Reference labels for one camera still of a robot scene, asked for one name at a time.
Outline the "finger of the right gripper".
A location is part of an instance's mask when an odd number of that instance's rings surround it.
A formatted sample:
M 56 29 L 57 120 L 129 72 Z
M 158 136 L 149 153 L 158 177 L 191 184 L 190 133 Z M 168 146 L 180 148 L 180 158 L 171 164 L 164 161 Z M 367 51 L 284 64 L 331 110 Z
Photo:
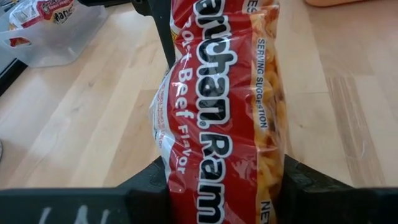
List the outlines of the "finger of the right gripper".
M 135 10 L 154 19 L 168 66 L 175 62 L 175 49 L 169 26 L 171 0 L 132 0 Z

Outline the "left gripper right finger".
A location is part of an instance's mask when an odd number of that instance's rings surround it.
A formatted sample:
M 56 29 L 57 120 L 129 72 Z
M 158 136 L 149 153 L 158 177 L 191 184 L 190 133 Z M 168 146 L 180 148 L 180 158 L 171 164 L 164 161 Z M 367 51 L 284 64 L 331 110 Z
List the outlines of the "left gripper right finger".
M 286 155 L 278 224 L 398 224 L 398 188 L 354 188 Z

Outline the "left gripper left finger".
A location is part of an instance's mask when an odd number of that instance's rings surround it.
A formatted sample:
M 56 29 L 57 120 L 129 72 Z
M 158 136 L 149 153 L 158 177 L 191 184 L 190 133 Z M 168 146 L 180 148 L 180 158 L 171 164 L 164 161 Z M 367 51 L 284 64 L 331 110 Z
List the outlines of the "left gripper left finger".
M 117 187 L 0 190 L 0 224 L 170 224 L 164 164 Z

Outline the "red Maruchan noodle pack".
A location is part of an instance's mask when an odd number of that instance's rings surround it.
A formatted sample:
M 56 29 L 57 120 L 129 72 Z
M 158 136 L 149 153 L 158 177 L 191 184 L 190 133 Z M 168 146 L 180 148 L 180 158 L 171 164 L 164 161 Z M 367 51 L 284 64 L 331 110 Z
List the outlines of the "red Maruchan noodle pack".
M 15 37 L 9 39 L 9 43 L 11 47 L 18 47 L 18 46 L 30 45 L 31 41 L 29 41 L 24 37 Z
M 150 108 L 176 224 L 278 224 L 279 9 L 278 0 L 171 0 L 176 60 Z
M 9 29 L 25 29 L 45 21 L 63 24 L 74 8 L 74 0 L 24 0 L 11 9 Z

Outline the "clear plastic bin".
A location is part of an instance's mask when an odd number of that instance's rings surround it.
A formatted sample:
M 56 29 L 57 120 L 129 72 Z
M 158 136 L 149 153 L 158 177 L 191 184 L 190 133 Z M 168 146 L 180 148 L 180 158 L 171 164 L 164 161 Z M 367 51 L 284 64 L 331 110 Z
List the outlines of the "clear plastic bin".
M 13 0 L 13 6 L 0 9 L 0 60 L 8 52 L 29 67 L 53 67 L 75 61 L 101 29 L 108 14 L 104 6 L 85 6 L 74 0 L 74 12 L 63 24 L 38 22 L 25 29 L 9 29 L 9 14 L 24 0 Z M 30 45 L 11 47 L 9 39 L 24 37 Z

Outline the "black metal table frame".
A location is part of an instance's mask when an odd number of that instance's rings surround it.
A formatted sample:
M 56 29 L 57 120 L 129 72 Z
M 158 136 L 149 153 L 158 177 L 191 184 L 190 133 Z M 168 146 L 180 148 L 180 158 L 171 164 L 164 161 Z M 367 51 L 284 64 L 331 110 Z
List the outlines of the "black metal table frame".
M 28 66 L 24 62 L 15 58 L 0 70 L 0 97 L 27 67 Z

